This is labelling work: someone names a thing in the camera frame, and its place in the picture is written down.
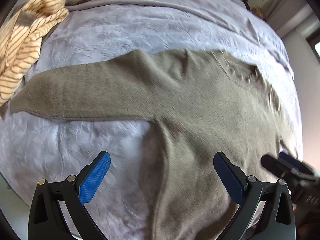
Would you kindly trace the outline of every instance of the clothing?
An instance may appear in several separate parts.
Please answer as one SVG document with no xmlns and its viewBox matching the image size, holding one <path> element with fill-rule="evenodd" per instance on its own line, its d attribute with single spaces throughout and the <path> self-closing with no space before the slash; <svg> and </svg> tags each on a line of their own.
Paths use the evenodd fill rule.
<svg viewBox="0 0 320 240">
<path fill-rule="evenodd" d="M 216 152 L 244 173 L 274 181 L 262 155 L 276 156 L 280 143 L 291 153 L 297 146 L 258 68 L 222 51 L 134 50 L 52 69 L 35 75 L 10 107 L 44 118 L 154 122 L 164 167 L 152 239 L 215 239 L 229 223 L 237 206 L 213 169 Z"/>
<path fill-rule="evenodd" d="M 42 37 L 69 14 L 65 0 L 30 0 L 0 29 L 0 107 L 38 60 Z"/>
</svg>

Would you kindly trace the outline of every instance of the bedspread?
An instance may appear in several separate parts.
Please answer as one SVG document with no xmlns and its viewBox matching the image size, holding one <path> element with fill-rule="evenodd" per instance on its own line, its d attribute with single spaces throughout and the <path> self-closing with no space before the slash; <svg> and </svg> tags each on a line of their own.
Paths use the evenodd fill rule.
<svg viewBox="0 0 320 240">
<path fill-rule="evenodd" d="M 243 32 L 253 33 L 251 40 L 183 10 L 109 4 L 71 12 L 43 43 L 39 60 L 25 81 L 51 68 L 108 60 L 133 49 L 148 53 L 173 48 L 226 50 L 257 65 L 272 84 L 296 132 L 301 158 L 300 108 L 282 41 L 245 8 L 230 0 L 215 1 L 220 17 L 233 13 L 242 18 L 246 23 Z M 0 172 L 28 204 L 39 178 L 64 180 L 77 174 L 101 150 L 111 153 L 112 166 L 86 205 L 88 211 L 110 239 L 148 239 L 148 214 L 162 163 L 157 133 L 151 124 L 59 121 L 10 111 L 0 120 Z"/>
</svg>

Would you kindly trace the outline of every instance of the striped fabric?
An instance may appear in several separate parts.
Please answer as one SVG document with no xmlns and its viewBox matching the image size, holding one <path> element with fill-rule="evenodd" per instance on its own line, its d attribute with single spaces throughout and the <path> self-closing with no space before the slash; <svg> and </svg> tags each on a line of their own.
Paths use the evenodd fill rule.
<svg viewBox="0 0 320 240">
<path fill-rule="evenodd" d="M 42 37 L 69 14 L 65 0 L 30 0 L 0 29 L 0 107 L 38 60 Z"/>
</svg>

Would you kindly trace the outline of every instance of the window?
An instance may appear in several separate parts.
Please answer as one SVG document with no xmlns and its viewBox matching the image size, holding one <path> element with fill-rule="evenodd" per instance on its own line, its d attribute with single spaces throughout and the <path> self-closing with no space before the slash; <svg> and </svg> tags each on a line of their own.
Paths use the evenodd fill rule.
<svg viewBox="0 0 320 240">
<path fill-rule="evenodd" d="M 316 30 L 310 37 L 307 38 L 313 52 L 316 54 L 320 62 L 320 29 Z"/>
</svg>

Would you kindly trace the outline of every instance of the striped cloth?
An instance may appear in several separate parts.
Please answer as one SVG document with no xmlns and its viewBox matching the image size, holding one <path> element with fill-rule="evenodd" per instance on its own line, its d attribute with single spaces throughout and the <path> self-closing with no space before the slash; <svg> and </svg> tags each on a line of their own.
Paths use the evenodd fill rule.
<svg viewBox="0 0 320 240">
<path fill-rule="evenodd" d="M 69 14 L 65 0 L 30 0 L 0 29 L 0 107 L 38 60 L 42 37 Z"/>
</svg>

